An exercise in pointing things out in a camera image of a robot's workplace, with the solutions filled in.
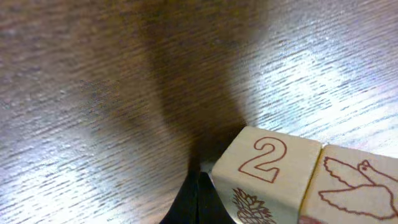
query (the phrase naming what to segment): table surface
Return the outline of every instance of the table surface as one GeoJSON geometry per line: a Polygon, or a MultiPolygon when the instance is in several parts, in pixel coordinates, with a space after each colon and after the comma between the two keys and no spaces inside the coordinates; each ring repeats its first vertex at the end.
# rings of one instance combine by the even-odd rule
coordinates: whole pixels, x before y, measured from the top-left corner
{"type": "Polygon", "coordinates": [[[0,222],[157,223],[245,125],[398,157],[397,11],[0,1],[0,222]]]}

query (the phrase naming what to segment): wood grain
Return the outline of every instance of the wood grain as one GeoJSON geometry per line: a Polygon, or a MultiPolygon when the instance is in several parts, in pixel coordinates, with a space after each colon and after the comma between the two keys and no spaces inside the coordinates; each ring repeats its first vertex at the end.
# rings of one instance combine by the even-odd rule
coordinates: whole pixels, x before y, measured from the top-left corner
{"type": "Polygon", "coordinates": [[[157,223],[246,124],[398,157],[397,11],[0,1],[0,222],[157,223]]]}

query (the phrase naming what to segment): wooden cube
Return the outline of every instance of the wooden cube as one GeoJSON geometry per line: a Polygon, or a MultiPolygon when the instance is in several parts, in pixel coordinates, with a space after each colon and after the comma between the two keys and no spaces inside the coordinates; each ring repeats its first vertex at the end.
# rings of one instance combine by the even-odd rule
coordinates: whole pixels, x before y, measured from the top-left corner
{"type": "Polygon", "coordinates": [[[236,223],[297,223],[322,145],[246,127],[212,170],[213,183],[236,223]]]}
{"type": "Polygon", "coordinates": [[[326,146],[300,214],[318,223],[398,223],[398,159],[326,146]]]}

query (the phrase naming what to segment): dove drawing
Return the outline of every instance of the dove drawing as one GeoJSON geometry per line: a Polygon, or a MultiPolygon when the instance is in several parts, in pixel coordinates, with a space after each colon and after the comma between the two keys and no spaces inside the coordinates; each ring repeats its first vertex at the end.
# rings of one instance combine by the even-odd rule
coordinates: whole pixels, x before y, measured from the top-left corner
{"type": "Polygon", "coordinates": [[[356,167],[325,157],[329,174],[346,189],[322,190],[320,198],[338,210],[378,220],[398,217],[398,180],[379,172],[367,160],[356,167]]]}

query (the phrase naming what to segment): black object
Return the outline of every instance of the black object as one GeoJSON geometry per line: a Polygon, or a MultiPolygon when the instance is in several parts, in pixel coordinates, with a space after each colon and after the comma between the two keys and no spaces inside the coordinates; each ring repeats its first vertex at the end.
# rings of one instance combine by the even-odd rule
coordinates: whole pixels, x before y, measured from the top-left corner
{"type": "Polygon", "coordinates": [[[161,224],[234,224],[205,172],[190,171],[161,224]]]}

